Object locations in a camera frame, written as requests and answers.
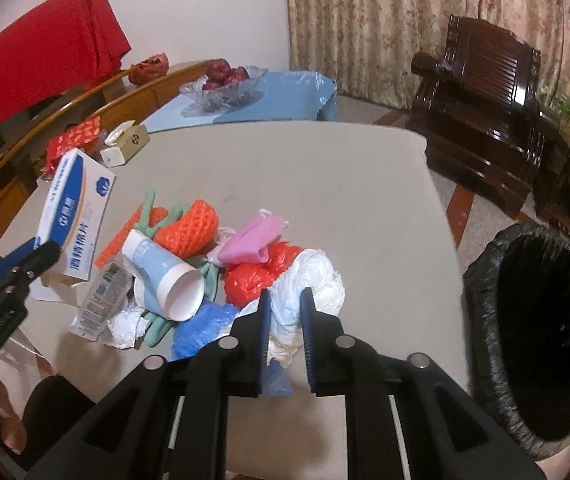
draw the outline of paper cup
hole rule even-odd
[[[134,296],[140,306],[173,321],[196,314],[205,294],[199,270],[136,230],[127,236],[122,253],[139,271]]]

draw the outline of beige tabletop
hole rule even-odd
[[[114,168],[97,247],[123,226],[146,187],[167,208],[202,198],[222,226],[237,229],[268,209],[289,221],[285,239],[323,249],[341,273],[346,333],[389,356],[426,352],[466,387],[462,280],[424,152],[425,140],[408,130],[347,123],[235,123],[153,134],[133,160]],[[0,255],[33,237],[46,192],[39,188],[28,199]],[[80,301],[87,291],[79,287]],[[66,332],[76,307],[31,299],[27,307],[23,332],[94,400],[146,355],[169,355],[170,337],[156,349],[108,348]],[[292,397],[230,399],[227,469],[269,480],[347,478],[343,398],[309,393],[302,351],[288,372]]]

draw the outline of trash can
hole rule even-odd
[[[499,232],[463,276],[473,396],[535,460],[570,444],[570,242]]]

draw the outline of beige curtain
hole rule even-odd
[[[409,108],[412,56],[443,53],[450,14],[513,30],[542,54],[540,85],[570,91],[570,0],[288,0],[291,66],[355,97]]]

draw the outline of red fruit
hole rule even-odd
[[[207,79],[203,84],[203,90],[216,90],[216,88],[220,88],[222,84],[218,81],[214,81],[213,79]]]
[[[209,63],[207,77],[222,83],[232,73],[232,68],[225,59],[215,59]]]
[[[229,65],[229,63],[227,62],[226,59],[213,59],[210,63],[209,63],[209,67],[210,68],[215,68],[216,70],[222,70],[225,68],[228,68],[230,70],[232,70],[232,67]]]
[[[238,83],[239,81],[245,81],[249,79],[249,74],[247,70],[245,70],[242,66],[232,70],[232,73],[225,79],[225,85],[229,85],[232,83]]]
[[[247,70],[245,69],[244,66],[239,66],[236,70],[234,70],[235,73],[239,73],[243,75],[243,80],[245,79],[249,79],[249,74],[247,73]]]

